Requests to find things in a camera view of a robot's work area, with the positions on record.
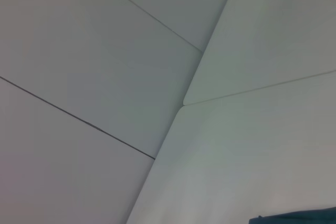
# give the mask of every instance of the teal object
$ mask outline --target teal object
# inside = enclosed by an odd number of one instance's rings
[[[336,224],[336,207],[250,219],[249,224]]]

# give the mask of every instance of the white wall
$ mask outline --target white wall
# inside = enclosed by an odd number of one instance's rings
[[[125,223],[152,163],[0,79],[1,223]]]
[[[156,157],[197,49],[128,0],[0,7],[0,76]]]
[[[242,224],[336,205],[336,73],[188,105],[128,224]]]
[[[336,69],[334,0],[228,0],[184,104]]]

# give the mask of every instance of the teal fabric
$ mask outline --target teal fabric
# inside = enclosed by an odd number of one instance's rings
[[[249,224],[336,224],[336,208],[259,216],[250,219]]]

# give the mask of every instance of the panel seam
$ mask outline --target panel seam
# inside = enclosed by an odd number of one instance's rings
[[[232,97],[234,95],[245,94],[245,93],[260,90],[260,89],[271,88],[271,87],[274,87],[274,86],[283,85],[283,84],[294,82],[294,81],[309,79],[309,78],[313,78],[313,77],[317,77],[317,76],[322,76],[324,74],[329,74],[329,73],[334,73],[334,72],[336,72],[336,69],[330,70],[330,71],[327,71],[327,72],[323,72],[323,73],[313,74],[311,76],[301,77],[301,78],[294,79],[294,80],[283,81],[283,82],[279,82],[279,83],[276,83],[276,84],[271,84],[271,85],[264,86],[264,87],[261,87],[261,88],[255,88],[255,89],[250,89],[250,90],[246,90],[246,91],[242,91],[242,92],[238,92],[238,93],[227,94],[227,95],[224,95],[222,97],[215,97],[215,98],[211,98],[211,99],[207,99],[207,100],[202,100],[202,101],[199,101],[199,102],[191,102],[191,103],[185,104],[184,106],[195,105],[195,104],[199,104],[199,103],[203,103],[203,102],[209,102],[209,101],[213,101],[213,100],[221,99],[221,98],[226,98],[226,97]]]
[[[64,113],[66,113],[66,114],[68,114],[69,116],[72,116],[73,118],[76,118],[77,120],[79,120],[79,121],[81,121],[81,122],[83,122],[83,123],[85,123],[85,124],[87,124],[87,125],[89,125],[89,126],[95,128],[96,130],[98,130],[98,131],[100,131],[100,132],[102,132],[102,133],[104,133],[104,134],[106,134],[106,135],[112,137],[113,139],[115,139],[115,140],[117,140],[117,141],[119,141],[119,142],[121,142],[121,143],[123,143],[123,144],[125,144],[125,145],[127,145],[127,146],[129,146],[129,147],[131,147],[132,149],[134,149],[134,150],[136,150],[136,151],[138,151],[138,152],[140,152],[140,153],[146,155],[147,157],[150,157],[150,158],[152,158],[152,159],[155,160],[155,158],[152,157],[151,155],[149,155],[149,154],[147,154],[147,153],[145,153],[145,152],[139,150],[138,148],[136,148],[136,147],[134,147],[134,146],[132,146],[132,145],[126,143],[125,141],[123,141],[123,140],[121,140],[121,139],[119,139],[119,138],[117,138],[117,137],[111,135],[110,133],[108,133],[108,132],[102,130],[101,128],[99,128],[99,127],[97,127],[97,126],[95,126],[95,125],[93,125],[92,123],[89,123],[89,122],[87,122],[87,121],[85,121],[85,120],[83,120],[83,119],[81,119],[81,118],[79,118],[79,117],[77,117],[77,116],[71,114],[70,112],[68,112],[68,111],[66,111],[66,110],[64,110],[64,109],[62,109],[62,108],[60,108],[60,107],[58,107],[58,106],[52,104],[51,102],[48,102],[47,100],[45,100],[45,99],[43,99],[43,98],[41,98],[41,97],[39,97],[39,96],[37,96],[37,95],[35,95],[35,94],[29,92],[28,90],[26,90],[26,89],[24,89],[24,88],[22,88],[22,87],[20,87],[20,86],[18,86],[18,85],[16,85],[16,84],[14,84],[13,82],[11,82],[11,81],[5,79],[4,77],[0,76],[0,79],[2,79],[2,80],[4,80],[4,81],[8,82],[9,84],[11,84],[11,85],[13,85],[13,86],[15,86],[15,87],[21,89],[22,91],[25,91],[26,93],[28,93],[28,94],[30,94],[30,95],[36,97],[37,99],[39,99],[39,100],[41,100],[41,101],[43,101],[43,102],[45,102],[45,103],[47,103],[47,104],[53,106],[54,108],[57,108],[58,110],[60,110],[60,111],[62,111],[62,112],[64,112]]]
[[[200,53],[203,53],[202,50],[200,50],[198,47],[196,47],[194,44],[192,44],[191,42],[189,42],[188,40],[186,40],[185,38],[183,38],[181,35],[179,35],[177,32],[175,32],[173,29],[171,29],[169,26],[167,26],[165,23],[163,23],[162,21],[160,21],[159,19],[157,19],[155,16],[153,16],[152,14],[150,14],[149,12],[147,12],[144,8],[142,8],[140,5],[138,5],[137,3],[135,3],[132,0],[128,0],[129,2],[131,2],[133,5],[135,5],[137,8],[139,8],[141,11],[143,11],[144,13],[146,13],[147,15],[149,15],[151,18],[155,19],[157,22],[159,22],[162,26],[164,26],[165,28],[167,28],[169,31],[171,31],[173,34],[177,35],[178,37],[180,37],[181,39],[183,39],[186,43],[188,43],[190,46],[192,46],[193,48],[195,48],[197,51],[199,51]]]

